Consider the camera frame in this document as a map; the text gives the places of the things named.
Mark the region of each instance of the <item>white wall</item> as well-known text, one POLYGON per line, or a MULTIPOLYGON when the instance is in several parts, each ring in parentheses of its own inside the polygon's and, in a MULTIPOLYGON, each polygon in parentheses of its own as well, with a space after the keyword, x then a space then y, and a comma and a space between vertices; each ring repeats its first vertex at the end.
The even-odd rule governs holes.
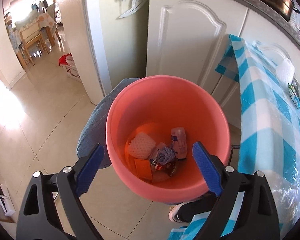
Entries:
POLYGON ((90 47, 90 37, 84 16, 83 2, 82 0, 57 1, 59 1, 63 27, 69 48, 82 83, 91 102, 98 104, 104 95, 90 47))
POLYGON ((123 78, 146 74, 148 11, 147 2, 136 13, 119 19, 131 5, 130 0, 99 0, 106 60, 112 87, 123 78))
POLYGON ((10 89, 25 71, 12 48, 4 23, 2 0, 0 0, 0 79, 10 89))
POLYGON ((101 80, 104 94, 107 95, 112 90, 109 69, 106 59, 105 46, 101 29, 99 0, 85 0, 86 19, 91 36, 91 47, 94 52, 95 65, 101 80))

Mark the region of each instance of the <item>checkered cloth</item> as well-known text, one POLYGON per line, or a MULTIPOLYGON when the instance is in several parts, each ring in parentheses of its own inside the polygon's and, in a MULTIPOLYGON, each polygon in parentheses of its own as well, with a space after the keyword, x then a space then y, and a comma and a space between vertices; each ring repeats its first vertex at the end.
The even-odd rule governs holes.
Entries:
MULTIPOLYGON (((229 47, 216 71, 239 82, 242 104, 241 147, 238 171, 265 173, 274 196, 281 239, 300 217, 300 110, 288 88, 275 76, 276 64, 258 45, 229 35, 229 47)), ((238 194, 223 232, 231 232, 242 204, 238 194)), ((208 213, 197 215, 187 228, 173 229, 169 240, 191 240, 208 213)))

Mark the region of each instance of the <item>cabinet panel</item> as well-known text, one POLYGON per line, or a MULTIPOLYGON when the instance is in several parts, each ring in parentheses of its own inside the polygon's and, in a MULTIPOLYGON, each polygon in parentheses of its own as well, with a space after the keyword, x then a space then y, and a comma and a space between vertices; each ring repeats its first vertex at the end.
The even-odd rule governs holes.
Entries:
POLYGON ((220 105, 225 113, 228 122, 241 129, 241 94, 237 82, 233 81, 233 86, 229 90, 229 96, 223 98, 220 105))
POLYGON ((150 0, 147 76, 182 77, 212 93, 228 34, 239 35, 247 10, 233 0, 150 0))
POLYGON ((282 47, 289 55, 296 72, 295 77, 300 82, 300 50, 276 26, 256 12, 249 10, 245 26, 240 36, 248 43, 260 41, 263 44, 282 47))

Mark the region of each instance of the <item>plastic bottle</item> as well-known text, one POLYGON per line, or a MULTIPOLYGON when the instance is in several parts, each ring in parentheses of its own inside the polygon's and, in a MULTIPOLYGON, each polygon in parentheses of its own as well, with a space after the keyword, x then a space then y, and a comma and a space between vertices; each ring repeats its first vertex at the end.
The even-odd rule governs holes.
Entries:
POLYGON ((176 152, 176 158, 178 160, 186 159, 188 147, 185 129, 183 127, 171 129, 171 141, 173 150, 176 152))
POLYGON ((155 171, 155 166, 157 164, 157 155, 158 155, 158 151, 164 147, 166 147, 167 145, 163 142, 160 142, 152 151, 152 153, 150 154, 150 156, 148 157, 148 160, 150 160, 150 165, 151 165, 151 170, 152 172, 155 171))

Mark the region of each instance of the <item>wooden chair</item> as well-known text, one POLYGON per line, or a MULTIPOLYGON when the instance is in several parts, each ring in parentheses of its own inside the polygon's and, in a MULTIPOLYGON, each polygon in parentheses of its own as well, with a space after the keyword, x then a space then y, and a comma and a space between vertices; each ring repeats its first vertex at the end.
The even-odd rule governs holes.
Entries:
POLYGON ((31 55, 29 53, 28 48, 38 43, 38 46, 42 51, 46 50, 49 53, 49 50, 47 49, 46 43, 44 42, 44 39, 42 37, 42 33, 40 31, 39 23, 35 22, 28 28, 20 31, 20 36, 22 39, 22 49, 25 51, 26 56, 31 61, 32 65, 34 65, 34 62, 31 58, 31 55))

